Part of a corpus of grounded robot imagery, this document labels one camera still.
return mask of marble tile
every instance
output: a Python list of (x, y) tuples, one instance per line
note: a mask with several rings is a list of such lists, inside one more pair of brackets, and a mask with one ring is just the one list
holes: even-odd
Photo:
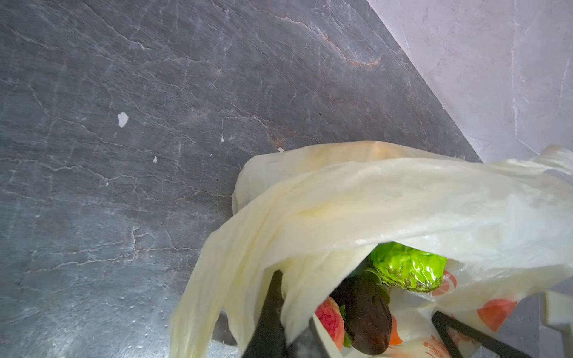
[(0, 24), (1, 357), (167, 357), (253, 155), (478, 160), (366, 1), (1, 1)]

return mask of white speck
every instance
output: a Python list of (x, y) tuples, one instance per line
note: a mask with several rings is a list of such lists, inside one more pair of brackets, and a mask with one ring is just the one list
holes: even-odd
[(123, 126), (127, 123), (128, 119), (129, 119), (129, 117), (125, 114), (125, 112), (118, 114), (117, 115), (117, 125), (120, 128), (123, 128)]

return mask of white plastic item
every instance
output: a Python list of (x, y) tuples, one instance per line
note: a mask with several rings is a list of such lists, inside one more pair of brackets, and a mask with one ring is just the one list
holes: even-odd
[[(571, 174), (573, 153), (480, 164), (363, 141), (256, 156), (237, 180), (235, 215), (205, 242), (172, 315), (170, 355), (203, 358), (222, 309), (242, 352), (276, 269), (291, 343), (376, 244), (395, 241), (448, 263), (432, 293), (391, 291), (383, 356), (447, 357), (436, 310), (493, 334), (520, 299), (573, 274), (573, 187), (547, 169)], [(463, 353), (477, 347), (454, 341)]]
[(545, 291), (543, 302), (543, 324), (561, 332), (565, 356), (573, 357), (573, 297)]

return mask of white plastic bag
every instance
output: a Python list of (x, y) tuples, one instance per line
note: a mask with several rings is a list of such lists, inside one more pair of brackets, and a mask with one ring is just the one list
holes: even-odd
[(518, 300), (573, 274), (573, 187), (547, 169), (571, 174), (573, 153), (551, 147), (531, 161), (479, 164), (363, 141), (256, 156), (239, 175), (235, 216), (205, 242), (172, 316), (171, 357), (204, 357), (223, 308), (242, 352), (276, 269), (291, 343), (388, 241), (449, 260), (438, 290), (392, 290), (383, 356), (447, 357), (430, 322), (437, 309), (492, 333)]

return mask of produce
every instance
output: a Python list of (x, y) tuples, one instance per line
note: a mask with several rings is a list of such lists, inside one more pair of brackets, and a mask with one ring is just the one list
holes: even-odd
[(430, 292), (442, 284), (447, 259), (397, 242), (381, 243), (368, 256), (383, 284)]
[(353, 276), (344, 279), (331, 297), (339, 306), (344, 305), (344, 329), (352, 346), (368, 355), (382, 354), (392, 332), (383, 288), (366, 276)]
[(344, 321), (338, 304), (336, 304), (335, 300), (328, 297), (316, 309), (315, 314), (336, 344), (338, 350), (341, 351), (344, 343)]

